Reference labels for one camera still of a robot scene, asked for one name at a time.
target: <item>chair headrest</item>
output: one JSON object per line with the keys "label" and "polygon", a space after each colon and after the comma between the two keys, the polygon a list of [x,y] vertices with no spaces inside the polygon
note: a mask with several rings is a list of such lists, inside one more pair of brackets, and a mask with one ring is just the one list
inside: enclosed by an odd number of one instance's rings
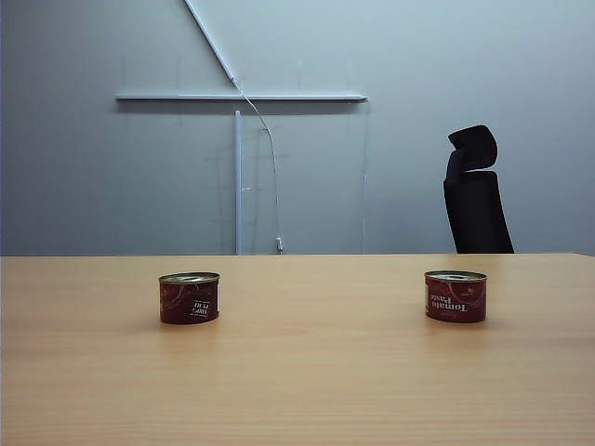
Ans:
{"label": "chair headrest", "polygon": [[498,149],[492,132],[485,125],[464,128],[448,136],[463,154],[462,170],[484,169],[496,162]]}

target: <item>tomato paste can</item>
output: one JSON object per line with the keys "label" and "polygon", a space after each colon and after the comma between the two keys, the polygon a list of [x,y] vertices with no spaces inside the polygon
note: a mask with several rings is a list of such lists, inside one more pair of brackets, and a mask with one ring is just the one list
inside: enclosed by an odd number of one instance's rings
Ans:
{"label": "tomato paste can", "polygon": [[159,278],[161,322],[201,323],[219,315],[219,275],[180,272]]}
{"label": "tomato paste can", "polygon": [[442,270],[425,276],[427,316],[448,322],[485,320],[485,274]]}

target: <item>white cable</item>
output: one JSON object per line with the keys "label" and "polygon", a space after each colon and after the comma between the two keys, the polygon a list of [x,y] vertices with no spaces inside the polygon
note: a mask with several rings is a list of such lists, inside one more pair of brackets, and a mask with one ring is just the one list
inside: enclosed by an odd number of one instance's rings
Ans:
{"label": "white cable", "polygon": [[244,90],[242,90],[242,88],[237,84],[235,79],[232,79],[231,82],[233,83],[233,86],[235,86],[238,89],[238,91],[240,92],[240,95],[242,95],[242,97],[248,102],[248,104],[250,104],[252,109],[254,109],[254,112],[257,114],[258,118],[260,118],[260,121],[262,122],[262,125],[264,125],[264,128],[267,131],[267,135],[269,135],[269,139],[271,140],[272,176],[274,178],[274,184],[275,184],[275,204],[276,204],[275,216],[276,216],[276,223],[277,223],[276,242],[277,242],[277,251],[279,252],[280,255],[282,255],[284,248],[283,248],[283,238],[281,236],[281,234],[283,233],[281,231],[281,200],[279,199],[279,184],[278,184],[278,180],[277,180],[277,156],[275,154],[275,144],[272,139],[272,133],[271,133],[271,130],[269,129],[269,126],[267,125],[267,123],[265,123],[264,119],[262,118],[262,115],[260,114],[258,109],[255,107],[255,105],[252,103],[252,101],[250,99],[248,99],[248,97],[245,95]]}

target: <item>can label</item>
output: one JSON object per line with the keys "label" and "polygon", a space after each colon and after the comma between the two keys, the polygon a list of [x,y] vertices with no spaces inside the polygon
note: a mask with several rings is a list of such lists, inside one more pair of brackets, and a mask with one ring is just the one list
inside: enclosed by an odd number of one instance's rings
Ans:
{"label": "can label", "polygon": [[485,291],[485,281],[451,282],[426,277],[426,314],[440,321],[484,321]]}
{"label": "can label", "polygon": [[160,314],[165,323],[200,323],[218,316],[218,282],[160,283]]}

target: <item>white pipe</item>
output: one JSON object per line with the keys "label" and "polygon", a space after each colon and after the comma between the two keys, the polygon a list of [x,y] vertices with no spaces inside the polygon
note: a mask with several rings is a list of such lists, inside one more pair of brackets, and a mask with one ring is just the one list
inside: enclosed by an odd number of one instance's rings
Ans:
{"label": "white pipe", "polygon": [[[327,101],[327,102],[364,102],[367,96],[352,93],[335,95],[246,95],[250,100],[289,100],[289,101]],[[242,95],[189,95],[174,92],[165,93],[118,93],[117,100],[245,100]]]}
{"label": "white pipe", "polygon": [[201,32],[203,33],[203,36],[205,37],[206,41],[211,46],[211,49],[213,50],[213,53],[215,53],[215,57],[217,57],[217,60],[219,61],[219,64],[221,65],[221,68],[223,69],[223,71],[225,72],[225,74],[227,74],[227,77],[230,80],[231,84],[233,86],[236,86],[235,76],[233,74],[231,74],[230,67],[225,62],[225,59],[223,58],[223,56],[221,56],[221,53],[219,52],[217,46],[215,45],[215,42],[213,42],[213,39],[211,38],[211,36],[209,35],[208,31],[206,30],[205,24],[200,19],[200,17],[198,17],[198,12],[196,12],[196,9],[194,9],[194,7],[192,6],[192,3],[190,2],[190,0],[184,0],[184,3],[186,4],[186,6],[188,7],[188,9],[192,13],[192,16],[194,17],[194,20],[198,24],[198,27],[201,29]]}
{"label": "white pipe", "polygon": [[242,114],[235,111],[235,254],[244,253],[242,223]]}

